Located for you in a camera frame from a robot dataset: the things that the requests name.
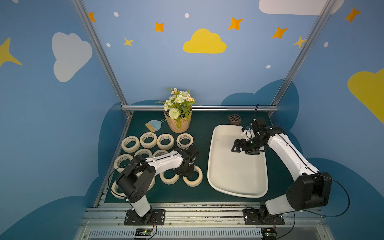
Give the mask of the cream plastic storage box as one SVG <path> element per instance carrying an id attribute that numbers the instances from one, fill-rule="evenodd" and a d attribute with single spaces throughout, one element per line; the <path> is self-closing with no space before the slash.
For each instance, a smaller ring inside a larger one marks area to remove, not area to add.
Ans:
<path id="1" fill-rule="evenodd" d="M 267 161 L 264 152 L 246 155 L 232 152 L 241 139 L 241 127 L 219 125 L 214 128 L 209 160 L 208 182 L 218 192 L 241 198 L 261 198 L 268 191 Z"/>

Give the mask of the white green artificial flowers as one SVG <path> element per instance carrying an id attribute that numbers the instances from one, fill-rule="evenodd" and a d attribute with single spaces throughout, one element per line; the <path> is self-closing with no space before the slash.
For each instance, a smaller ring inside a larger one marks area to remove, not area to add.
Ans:
<path id="1" fill-rule="evenodd" d="M 171 96 L 158 104 L 163 105 L 163 112 L 168 112 L 168 116 L 173 120 L 185 118 L 192 110 L 192 106 L 196 105 L 196 101 L 190 91 L 181 91 L 177 88 L 168 88 Z"/>

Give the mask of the right aluminium frame post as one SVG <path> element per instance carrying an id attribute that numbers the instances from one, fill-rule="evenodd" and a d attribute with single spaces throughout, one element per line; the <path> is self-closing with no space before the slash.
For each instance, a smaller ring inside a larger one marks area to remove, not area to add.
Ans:
<path id="1" fill-rule="evenodd" d="M 311 31 L 309 32 L 307 36 L 307 40 L 304 42 L 304 46 L 301 47 L 301 50 L 299 51 L 292 67 L 288 71 L 286 77 L 284 78 L 282 84 L 280 85 L 276 95 L 274 96 L 270 106 L 274 109 L 273 111 L 268 111 L 268 116 L 271 117 L 274 112 L 277 112 L 279 107 L 279 103 L 282 100 L 284 94 L 288 90 L 290 84 L 292 83 L 294 77 L 296 76 L 297 72 L 299 71 L 301 65 L 305 61 L 305 58 L 307 57 L 308 53 L 310 52 L 312 46 L 314 45 L 315 41 L 317 40 L 318 36 L 320 35 L 321 31 L 323 30 L 324 26 L 326 25 L 329 17 L 332 15 L 332 10 L 334 8 L 334 5 L 336 4 L 336 0 L 328 0 L 326 1 L 322 11 L 320 12 L 318 18 L 316 19 Z"/>

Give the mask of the cream tape roll small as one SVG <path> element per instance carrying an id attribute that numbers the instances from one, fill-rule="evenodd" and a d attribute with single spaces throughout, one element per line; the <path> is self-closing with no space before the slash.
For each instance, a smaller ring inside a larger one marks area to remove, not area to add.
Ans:
<path id="1" fill-rule="evenodd" d="M 111 186 L 111 193 L 112 195 L 117 198 L 117 199 L 126 199 L 127 196 L 124 193 L 119 193 L 118 192 L 118 185 L 114 181 L 112 186 Z"/>

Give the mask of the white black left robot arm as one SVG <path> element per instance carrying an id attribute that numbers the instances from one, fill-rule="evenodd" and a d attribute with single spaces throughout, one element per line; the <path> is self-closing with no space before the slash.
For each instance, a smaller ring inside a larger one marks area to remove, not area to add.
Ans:
<path id="1" fill-rule="evenodd" d="M 186 149 L 175 148 L 168 154 L 156 158 L 136 156 L 115 180 L 116 185 L 126 195 L 138 217 L 151 212 L 152 207 L 146 193 L 155 176 L 173 170 L 177 176 L 191 177 L 199 150 L 191 145 Z"/>

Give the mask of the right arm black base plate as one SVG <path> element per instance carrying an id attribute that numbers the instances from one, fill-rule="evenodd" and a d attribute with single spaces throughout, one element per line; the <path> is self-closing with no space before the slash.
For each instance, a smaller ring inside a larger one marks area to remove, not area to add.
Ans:
<path id="1" fill-rule="evenodd" d="M 243 217 L 246 225 L 285 225 L 282 215 L 270 215 L 259 209 L 245 208 L 243 209 Z"/>

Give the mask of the right small circuit board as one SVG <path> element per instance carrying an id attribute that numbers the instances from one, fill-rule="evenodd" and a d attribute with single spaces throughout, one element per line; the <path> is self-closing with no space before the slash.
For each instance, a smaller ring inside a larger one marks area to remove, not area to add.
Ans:
<path id="1" fill-rule="evenodd" d="M 276 240 L 277 230 L 274 228 L 262 228 L 261 229 L 262 240 Z"/>

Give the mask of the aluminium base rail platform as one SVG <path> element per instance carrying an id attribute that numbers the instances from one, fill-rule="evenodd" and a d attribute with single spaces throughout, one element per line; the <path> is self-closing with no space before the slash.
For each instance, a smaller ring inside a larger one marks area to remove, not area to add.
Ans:
<path id="1" fill-rule="evenodd" d="M 326 222 L 307 212 L 283 214 L 285 225 L 246 225 L 243 209 L 256 209 L 258 203 L 157 203 L 166 210 L 163 226 L 125 226 L 129 204 L 100 203 L 86 209 L 76 240 L 259 240 L 262 228 L 277 230 L 279 240 L 332 240 Z M 150 238 L 135 238 L 136 229 L 153 231 Z"/>

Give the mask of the aluminium frame post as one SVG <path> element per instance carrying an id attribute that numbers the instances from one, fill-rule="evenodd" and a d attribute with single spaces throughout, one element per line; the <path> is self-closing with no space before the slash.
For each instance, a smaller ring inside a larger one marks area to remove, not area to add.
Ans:
<path id="1" fill-rule="evenodd" d="M 86 6 L 84 4 L 83 1 L 80 1 L 80 0 L 72 0 L 72 3 L 75 7 L 75 10 L 78 14 L 78 16 L 80 17 L 83 25 L 84 25 L 84 28 L 97 52 L 97 55 L 103 65 L 103 68 L 112 84 L 112 87 L 121 103 L 121 109 L 122 111 L 124 111 L 128 117 L 128 120 L 130 120 L 132 118 L 132 112 L 130 110 L 123 110 L 123 107 L 127 106 L 128 103 L 127 103 L 127 100 L 124 96 L 124 93 L 123 93 L 123 90 L 119 84 L 119 81 L 112 69 L 112 66 L 108 60 L 108 57 L 103 49 L 103 46 L 102 46 L 102 43 L 96 33 L 96 30 L 92 24 L 92 21 L 90 19 L 90 16 L 88 15 L 88 12 L 87 12 L 87 9 L 86 9 Z"/>
<path id="2" fill-rule="evenodd" d="M 268 111 L 268 116 L 271 117 L 274 112 L 277 112 L 279 107 L 279 103 L 282 100 L 284 94 L 288 90 L 290 84 L 292 83 L 294 77 L 296 76 L 297 72 L 299 71 L 301 65 L 305 61 L 305 58 L 307 57 L 308 53 L 310 52 L 312 46 L 314 45 L 315 41 L 317 40 L 318 36 L 320 35 L 321 31 L 323 30 L 324 26 L 326 25 L 329 17 L 332 15 L 332 10 L 334 8 L 334 5 L 336 4 L 336 0 L 328 0 L 326 1 L 322 11 L 320 12 L 318 18 L 316 19 L 311 31 L 309 32 L 307 36 L 307 40 L 304 42 L 304 46 L 301 47 L 301 50 L 299 51 L 292 67 L 288 71 L 286 77 L 284 78 L 282 84 L 280 85 L 276 95 L 274 96 L 270 106 L 274 109 L 273 111 Z"/>

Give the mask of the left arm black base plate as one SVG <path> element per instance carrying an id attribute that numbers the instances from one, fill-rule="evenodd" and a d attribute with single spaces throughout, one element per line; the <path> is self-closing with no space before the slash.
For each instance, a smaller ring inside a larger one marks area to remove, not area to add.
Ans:
<path id="1" fill-rule="evenodd" d="M 140 217 L 135 210 L 128 210 L 126 213 L 125 226 L 144 226 L 157 225 L 163 226 L 165 223 L 166 210 L 150 210 L 143 217 Z"/>

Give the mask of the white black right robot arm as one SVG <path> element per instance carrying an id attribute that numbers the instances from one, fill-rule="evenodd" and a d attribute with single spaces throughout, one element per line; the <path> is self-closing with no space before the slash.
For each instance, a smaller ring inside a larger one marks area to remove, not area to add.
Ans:
<path id="1" fill-rule="evenodd" d="M 241 136 L 241 139 L 234 141 L 233 153 L 258 155 L 262 147 L 269 146 L 285 164 L 294 181 L 284 195 L 261 203 L 261 218 L 328 204 L 332 188 L 331 176 L 313 166 L 280 126 L 268 126 L 261 118 L 253 119 L 250 126 L 241 129 Z"/>

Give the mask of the left small circuit board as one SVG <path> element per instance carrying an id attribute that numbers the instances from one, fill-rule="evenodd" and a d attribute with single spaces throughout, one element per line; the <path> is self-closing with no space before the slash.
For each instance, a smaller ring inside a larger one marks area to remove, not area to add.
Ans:
<path id="1" fill-rule="evenodd" d="M 143 237 L 150 238 L 153 236 L 153 231 L 149 229 L 136 229 L 135 230 L 135 238 Z"/>

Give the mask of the horizontal aluminium frame rail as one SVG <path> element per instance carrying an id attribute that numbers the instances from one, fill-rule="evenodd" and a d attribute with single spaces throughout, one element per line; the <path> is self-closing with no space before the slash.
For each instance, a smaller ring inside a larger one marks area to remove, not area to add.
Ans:
<path id="1" fill-rule="evenodd" d="M 123 111 L 162 111 L 162 105 L 122 105 Z M 276 112 L 277 106 L 192 106 L 193 111 L 220 111 L 220 112 Z"/>

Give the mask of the left aluminium frame post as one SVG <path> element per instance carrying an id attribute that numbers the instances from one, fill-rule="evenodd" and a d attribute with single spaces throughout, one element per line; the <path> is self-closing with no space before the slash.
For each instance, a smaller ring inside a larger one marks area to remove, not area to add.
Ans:
<path id="1" fill-rule="evenodd" d="M 108 57 L 103 49 L 103 46 L 102 46 L 102 43 L 96 33 L 96 30 L 92 24 L 92 21 L 90 19 L 90 16 L 88 15 L 88 12 L 87 12 L 87 9 L 86 9 L 86 6 L 84 4 L 83 1 L 80 1 L 80 0 L 72 0 L 72 3 L 75 7 L 75 10 L 78 14 L 78 16 L 80 17 L 83 25 L 84 25 L 84 28 L 97 52 L 97 55 L 103 65 L 103 68 L 112 84 L 112 87 L 121 103 L 121 109 L 122 111 L 124 111 L 128 117 L 128 120 L 130 120 L 132 118 L 132 112 L 130 110 L 123 110 L 123 107 L 127 106 L 128 103 L 127 103 L 127 100 L 124 96 L 124 93 L 123 93 L 123 90 L 119 84 L 119 81 L 112 69 L 112 66 L 108 60 Z"/>

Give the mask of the light blue hand brush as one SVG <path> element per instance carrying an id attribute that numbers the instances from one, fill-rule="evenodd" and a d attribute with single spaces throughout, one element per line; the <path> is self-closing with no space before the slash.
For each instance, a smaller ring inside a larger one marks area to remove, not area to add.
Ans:
<path id="1" fill-rule="evenodd" d="M 145 126 L 148 128 L 148 130 L 151 133 L 155 133 L 161 129 L 162 123 L 164 123 L 165 121 L 166 121 L 166 119 L 162 119 L 160 121 L 150 120 L 148 123 L 145 124 Z"/>

